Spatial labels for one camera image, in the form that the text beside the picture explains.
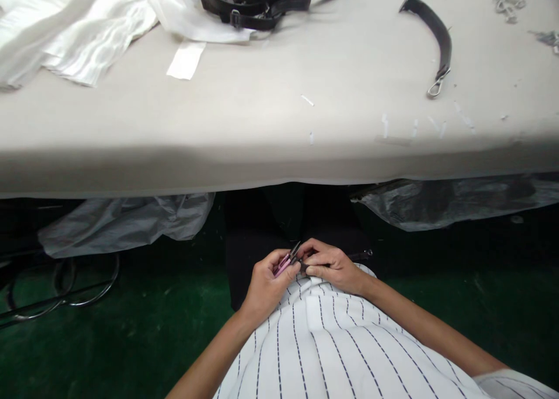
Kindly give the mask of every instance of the pink pliers handle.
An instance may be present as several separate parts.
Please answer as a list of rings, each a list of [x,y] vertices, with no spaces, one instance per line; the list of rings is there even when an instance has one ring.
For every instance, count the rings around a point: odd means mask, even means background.
[[[284,256],[284,258],[280,261],[278,265],[278,270],[274,273],[274,278],[277,278],[285,269],[291,265],[291,254],[288,253]]]
[[[295,263],[295,261],[297,260],[297,252],[299,251],[300,246],[301,246],[301,241],[297,242],[295,247],[291,249],[291,251],[287,255],[285,255],[281,261],[279,261],[279,265],[276,271],[274,272],[274,278],[277,278],[283,271],[285,271],[285,269],[289,265]]]

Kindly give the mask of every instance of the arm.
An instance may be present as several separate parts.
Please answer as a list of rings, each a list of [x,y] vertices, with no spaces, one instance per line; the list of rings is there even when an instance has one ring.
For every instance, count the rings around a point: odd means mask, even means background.
[[[301,246],[300,252],[304,255],[316,252],[305,259],[311,265],[306,270],[308,275],[324,278],[341,290],[366,298],[423,345],[448,358],[470,377],[508,369],[442,320],[363,272],[340,249],[311,239]]]
[[[233,360],[251,333],[266,320],[280,302],[289,283],[300,269],[297,262],[278,278],[273,268],[289,249],[277,249],[254,265],[249,291],[240,310],[221,328],[210,345],[181,377],[167,399],[211,398]]]

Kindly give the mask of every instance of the finger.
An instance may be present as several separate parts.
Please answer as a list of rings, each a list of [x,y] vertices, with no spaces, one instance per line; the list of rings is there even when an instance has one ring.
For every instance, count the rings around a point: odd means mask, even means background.
[[[299,251],[305,253],[308,253],[312,250],[315,250],[316,252],[322,252],[323,250],[326,250],[328,248],[332,248],[332,246],[327,245],[324,242],[318,241],[317,239],[309,239],[301,245]]]
[[[299,261],[295,262],[293,265],[289,265],[285,271],[283,271],[277,278],[278,284],[287,287],[291,281],[295,279],[295,276],[301,269],[301,263]]]
[[[309,276],[323,278],[326,281],[331,281],[333,276],[332,273],[336,271],[330,268],[326,268],[322,265],[313,265],[308,267],[305,272]]]
[[[266,256],[263,260],[262,263],[266,266],[266,268],[268,269],[273,269],[275,265],[277,265],[278,263],[280,263],[280,261],[285,258],[285,255],[287,255],[289,253],[289,249],[276,249],[273,250],[272,252],[270,252],[270,254],[268,256]]]
[[[313,256],[309,256],[305,259],[306,265],[326,265],[333,264],[334,258],[327,252],[315,253]]]

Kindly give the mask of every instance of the person's right hand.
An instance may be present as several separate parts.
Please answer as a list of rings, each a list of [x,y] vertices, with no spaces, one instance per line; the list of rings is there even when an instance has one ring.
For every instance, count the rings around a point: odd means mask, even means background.
[[[323,278],[350,294],[363,295],[365,287],[374,278],[354,264],[341,249],[316,239],[303,243],[298,255],[302,255],[304,263],[309,265],[305,271],[307,275]]]

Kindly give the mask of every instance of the plastic sheet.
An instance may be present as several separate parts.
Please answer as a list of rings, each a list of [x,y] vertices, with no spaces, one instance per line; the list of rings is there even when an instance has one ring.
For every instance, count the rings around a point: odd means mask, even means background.
[[[405,231],[431,230],[557,203],[559,173],[402,180],[378,188],[359,202]]]
[[[89,199],[39,230],[39,242],[49,256],[64,258],[149,245],[161,235],[190,240],[206,222],[214,195]]]

